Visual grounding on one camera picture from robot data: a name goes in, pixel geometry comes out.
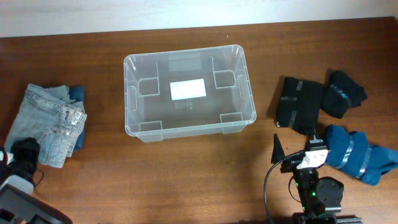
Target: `black cloth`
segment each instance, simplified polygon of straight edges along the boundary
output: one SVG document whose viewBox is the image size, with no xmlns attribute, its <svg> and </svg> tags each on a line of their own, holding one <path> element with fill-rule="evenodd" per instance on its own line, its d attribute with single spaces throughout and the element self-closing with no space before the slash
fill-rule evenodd
<svg viewBox="0 0 398 224">
<path fill-rule="evenodd" d="M 330 116 L 342 118 L 348 109 L 360 106 L 367 98 L 363 87 L 337 70 L 330 75 L 330 86 L 325 89 L 321 108 Z"/>
<path fill-rule="evenodd" d="M 277 126 L 290 127 L 304 135 L 315 134 L 322 93 L 321 83 L 286 77 L 277 109 Z"/>
</svg>

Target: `blue cloth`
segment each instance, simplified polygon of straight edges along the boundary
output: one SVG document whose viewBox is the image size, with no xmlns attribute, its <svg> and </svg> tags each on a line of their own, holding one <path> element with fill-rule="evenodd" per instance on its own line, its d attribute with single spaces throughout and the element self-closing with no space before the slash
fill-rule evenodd
<svg viewBox="0 0 398 224">
<path fill-rule="evenodd" d="M 85 88 L 83 86 L 71 87 L 69 89 L 69 97 L 71 99 L 73 99 L 73 100 L 81 101 L 84 104 L 84 102 L 85 102 Z M 84 140 L 85 140 L 85 130 L 83 128 L 83 131 L 81 132 L 81 134 L 77 138 L 77 141 L 76 141 L 76 144 L 75 144 L 75 148 L 73 150 L 74 151 L 78 151 L 78 150 L 82 149 Z"/>
<path fill-rule="evenodd" d="M 382 175 L 398 167 L 398 151 L 369 144 L 364 132 L 347 133 L 331 124 L 324 141 L 330 149 L 326 163 L 366 184 L 378 184 Z"/>
<path fill-rule="evenodd" d="M 40 144 L 39 163 L 63 167 L 87 118 L 83 102 L 71 100 L 68 92 L 65 85 L 42 88 L 29 84 L 6 139 L 6 151 L 14 142 L 32 137 Z"/>
</svg>

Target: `black camera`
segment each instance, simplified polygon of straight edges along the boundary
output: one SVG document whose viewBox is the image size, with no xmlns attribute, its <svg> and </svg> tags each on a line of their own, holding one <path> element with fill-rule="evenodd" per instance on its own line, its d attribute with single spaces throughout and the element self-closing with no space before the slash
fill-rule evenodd
<svg viewBox="0 0 398 224">
<path fill-rule="evenodd" d="M 34 138 L 16 141 L 10 153 L 13 154 L 13 158 L 7 166 L 8 176 L 18 175 L 35 185 L 33 177 L 37 170 L 40 144 Z"/>
</svg>

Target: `clear plastic storage bin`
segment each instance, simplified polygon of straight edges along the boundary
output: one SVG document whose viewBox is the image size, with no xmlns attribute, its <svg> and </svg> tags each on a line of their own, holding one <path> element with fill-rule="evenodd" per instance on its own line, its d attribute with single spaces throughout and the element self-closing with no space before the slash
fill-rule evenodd
<svg viewBox="0 0 398 224">
<path fill-rule="evenodd" d="M 239 45 L 127 56 L 124 105 L 144 142 L 238 133 L 257 117 Z"/>
</svg>

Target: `gray stripe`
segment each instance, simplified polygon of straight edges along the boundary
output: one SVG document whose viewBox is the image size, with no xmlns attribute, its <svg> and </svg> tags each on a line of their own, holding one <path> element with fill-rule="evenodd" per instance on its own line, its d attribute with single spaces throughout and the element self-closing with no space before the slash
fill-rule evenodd
<svg viewBox="0 0 398 224">
<path fill-rule="evenodd" d="M 294 120 L 296 120 L 297 111 L 292 111 L 292 116 L 290 117 L 289 127 L 293 128 Z"/>
<path fill-rule="evenodd" d="M 365 152 L 365 158 L 363 159 L 361 169 L 359 170 L 356 178 L 358 178 L 358 179 L 361 178 L 362 175 L 365 173 L 366 168 L 368 167 L 369 158 L 371 157 L 371 152 L 372 152 L 372 147 L 368 146 L 368 148 L 366 149 L 366 152 Z"/>
<path fill-rule="evenodd" d="M 297 97 L 290 97 L 290 96 L 282 96 L 280 98 L 280 100 L 292 100 L 292 101 L 296 101 Z"/>
<path fill-rule="evenodd" d="M 334 89 L 340 96 L 342 96 L 344 99 L 346 99 L 346 101 L 348 103 L 348 108 L 351 108 L 351 100 L 347 96 L 347 94 L 345 92 L 343 92 L 343 90 L 340 90 L 339 88 L 337 88 L 337 86 L 335 86 L 335 84 L 331 84 L 330 87 L 332 89 Z"/>
<path fill-rule="evenodd" d="M 349 158 L 349 155 L 351 154 L 353 148 L 354 148 L 353 137 L 349 136 L 349 145 L 348 145 L 346 154 L 344 155 L 343 160 L 341 161 L 341 164 L 336 166 L 337 169 L 341 169 L 341 168 L 343 168 L 346 165 L 346 163 L 348 161 L 348 158 Z"/>
<path fill-rule="evenodd" d="M 299 82 L 298 82 L 298 85 L 297 85 L 296 91 L 300 91 L 302 85 L 303 85 L 303 81 L 299 81 Z"/>
</svg>

